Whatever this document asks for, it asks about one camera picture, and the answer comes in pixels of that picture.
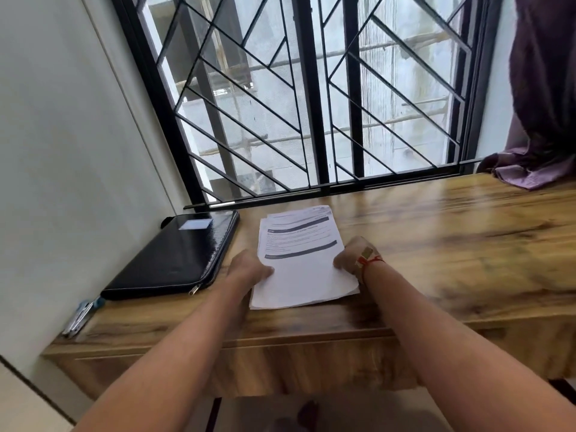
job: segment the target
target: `forearm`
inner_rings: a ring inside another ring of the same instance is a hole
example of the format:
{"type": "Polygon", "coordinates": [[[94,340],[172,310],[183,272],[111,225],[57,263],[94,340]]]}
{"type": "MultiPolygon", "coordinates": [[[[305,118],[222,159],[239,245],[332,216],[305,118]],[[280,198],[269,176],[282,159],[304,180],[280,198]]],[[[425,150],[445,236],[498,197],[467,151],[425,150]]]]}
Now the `forearm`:
{"type": "Polygon", "coordinates": [[[384,262],[366,283],[385,322],[455,430],[572,430],[576,410],[550,385],[430,303],[384,262]]]}
{"type": "Polygon", "coordinates": [[[214,284],[208,297],[97,400],[76,431],[179,431],[185,426],[246,287],[214,284]]]}

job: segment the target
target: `label on folder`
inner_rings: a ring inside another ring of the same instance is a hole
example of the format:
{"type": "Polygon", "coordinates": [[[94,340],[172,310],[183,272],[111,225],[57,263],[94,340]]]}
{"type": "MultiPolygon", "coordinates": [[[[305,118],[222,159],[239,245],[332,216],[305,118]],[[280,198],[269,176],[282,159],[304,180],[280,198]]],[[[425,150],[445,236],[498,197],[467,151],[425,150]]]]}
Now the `label on folder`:
{"type": "Polygon", "coordinates": [[[212,218],[188,220],[180,226],[178,230],[199,230],[205,229],[212,223],[212,218]]]}

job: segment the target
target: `person's right hand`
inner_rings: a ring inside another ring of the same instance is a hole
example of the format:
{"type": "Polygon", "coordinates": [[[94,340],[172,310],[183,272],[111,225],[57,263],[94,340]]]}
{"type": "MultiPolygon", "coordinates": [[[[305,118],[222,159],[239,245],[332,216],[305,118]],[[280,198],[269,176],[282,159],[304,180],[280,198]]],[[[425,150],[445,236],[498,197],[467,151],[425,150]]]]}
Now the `person's right hand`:
{"type": "Polygon", "coordinates": [[[360,278],[362,270],[358,268],[356,261],[366,247],[370,247],[373,250],[370,258],[380,254],[376,247],[367,239],[361,236],[355,236],[349,240],[348,244],[344,247],[344,250],[334,258],[334,267],[345,269],[347,272],[355,275],[356,278],[358,278],[358,281],[362,282],[362,279],[360,278]]]}

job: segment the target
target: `wood grain surface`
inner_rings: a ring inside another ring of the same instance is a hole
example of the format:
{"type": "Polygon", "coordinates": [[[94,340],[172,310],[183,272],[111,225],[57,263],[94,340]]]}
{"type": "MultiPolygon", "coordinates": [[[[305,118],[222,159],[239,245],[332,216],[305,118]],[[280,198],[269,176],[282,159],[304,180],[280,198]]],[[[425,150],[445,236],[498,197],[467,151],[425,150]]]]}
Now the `wood grain surface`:
{"type": "MultiPolygon", "coordinates": [[[[503,331],[503,339],[509,341],[506,350],[525,363],[545,362],[533,363],[533,369],[556,367],[554,375],[576,373],[576,182],[527,192],[479,174],[241,210],[219,276],[225,275],[231,258],[243,248],[256,249],[261,218],[317,204],[332,207],[345,242],[357,234],[367,237],[388,263],[454,317],[478,331],[503,331]],[[539,340],[536,334],[544,338],[539,340]],[[529,343],[522,340],[531,336],[535,338],[529,343]],[[535,359],[544,345],[553,351],[535,359]]],[[[57,363],[90,356],[133,358],[130,355],[144,353],[162,339],[209,293],[108,302],[74,340],[58,338],[44,355],[57,363]]],[[[298,376],[288,365],[282,366],[291,354],[296,355],[288,353],[295,351],[296,344],[302,344],[298,347],[302,357],[316,359],[325,357],[326,349],[336,354],[354,344],[365,354],[350,359],[338,373],[350,383],[370,369],[366,358],[383,363],[378,359],[381,351],[386,351],[382,357],[395,357],[394,348],[382,350],[382,343],[388,342],[396,342],[393,333],[380,320],[366,291],[282,310],[248,310],[246,298],[226,336],[211,388],[214,393],[235,395],[267,393],[267,386],[274,392],[298,386],[305,390],[306,383],[298,377],[296,384],[284,375],[281,382],[274,381],[283,367],[287,375],[298,376]],[[306,347],[307,343],[315,344],[306,347]],[[251,363],[260,364],[261,370],[270,368],[270,357],[276,358],[271,381],[250,389],[250,383],[237,380],[241,369],[254,368],[251,363]],[[230,370],[232,360],[237,370],[230,370]]],[[[390,367],[394,361],[384,362],[390,367]]],[[[368,373],[372,377],[374,370],[368,373]]],[[[406,381],[414,381],[412,371],[402,373],[406,381]]]]}

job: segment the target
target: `paper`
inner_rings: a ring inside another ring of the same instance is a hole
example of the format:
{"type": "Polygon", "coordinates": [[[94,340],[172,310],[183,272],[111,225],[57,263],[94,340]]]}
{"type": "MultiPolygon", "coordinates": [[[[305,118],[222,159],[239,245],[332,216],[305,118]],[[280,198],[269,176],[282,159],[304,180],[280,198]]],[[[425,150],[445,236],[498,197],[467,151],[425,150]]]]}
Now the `paper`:
{"type": "Polygon", "coordinates": [[[178,230],[199,230],[205,229],[212,223],[212,218],[207,219],[197,219],[197,220],[188,220],[186,223],[180,226],[178,230]]]}
{"type": "Polygon", "coordinates": [[[332,265],[343,249],[329,206],[263,218],[258,257],[275,271],[254,287],[250,308],[291,308],[358,293],[356,277],[332,265]]]}

